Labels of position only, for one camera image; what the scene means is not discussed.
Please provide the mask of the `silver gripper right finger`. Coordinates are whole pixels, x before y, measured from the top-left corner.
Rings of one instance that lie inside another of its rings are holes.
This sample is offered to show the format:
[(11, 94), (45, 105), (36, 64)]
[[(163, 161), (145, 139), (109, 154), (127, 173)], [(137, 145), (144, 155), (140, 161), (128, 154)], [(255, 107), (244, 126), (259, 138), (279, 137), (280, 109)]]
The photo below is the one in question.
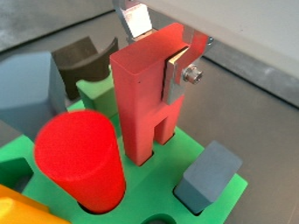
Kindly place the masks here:
[(168, 105), (183, 96), (186, 83), (198, 84), (202, 79), (202, 71), (194, 61), (204, 54), (210, 37), (186, 25), (182, 41), (186, 46), (165, 62), (163, 102)]

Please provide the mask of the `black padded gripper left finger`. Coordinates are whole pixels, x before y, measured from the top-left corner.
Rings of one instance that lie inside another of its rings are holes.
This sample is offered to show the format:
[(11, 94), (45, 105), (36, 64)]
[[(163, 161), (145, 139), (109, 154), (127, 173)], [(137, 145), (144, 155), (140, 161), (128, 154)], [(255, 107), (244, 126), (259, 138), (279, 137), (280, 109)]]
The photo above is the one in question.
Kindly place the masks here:
[(147, 6), (137, 0), (112, 0), (112, 4), (132, 44), (153, 32)]

